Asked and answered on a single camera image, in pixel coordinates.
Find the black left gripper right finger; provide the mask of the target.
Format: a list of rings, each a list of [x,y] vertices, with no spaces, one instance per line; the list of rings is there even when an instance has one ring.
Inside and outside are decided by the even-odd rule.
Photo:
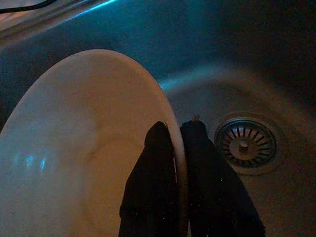
[[[237,173],[209,139],[202,121],[183,123],[192,237],[266,237],[265,226]]]

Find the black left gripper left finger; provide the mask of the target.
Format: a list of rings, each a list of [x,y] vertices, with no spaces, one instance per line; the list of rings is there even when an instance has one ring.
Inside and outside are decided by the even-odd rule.
[[[177,237],[174,149],[161,121],[146,134],[144,148],[127,179],[119,215],[119,237]]]

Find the white bowl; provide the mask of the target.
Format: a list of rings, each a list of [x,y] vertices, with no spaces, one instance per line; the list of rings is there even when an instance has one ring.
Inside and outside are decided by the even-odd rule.
[[[187,172],[173,109],[132,58],[87,50],[30,87],[0,133],[0,237],[118,237],[126,181],[148,130],[163,122],[174,147],[181,237]]]

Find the metal sink drain strainer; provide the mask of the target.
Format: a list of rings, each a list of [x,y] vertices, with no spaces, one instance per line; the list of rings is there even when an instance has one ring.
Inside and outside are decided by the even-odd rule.
[[[214,144],[239,174],[262,175],[274,169],[277,140],[262,123],[246,118],[231,119],[217,129]]]

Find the stainless steel sink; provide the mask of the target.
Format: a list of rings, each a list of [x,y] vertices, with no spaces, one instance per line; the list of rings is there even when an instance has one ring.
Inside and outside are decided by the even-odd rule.
[[[67,56],[110,49],[142,64],[180,123],[209,135],[266,124],[281,163],[243,181],[267,237],[316,237],[316,0],[57,0],[0,14],[0,131],[36,79]]]

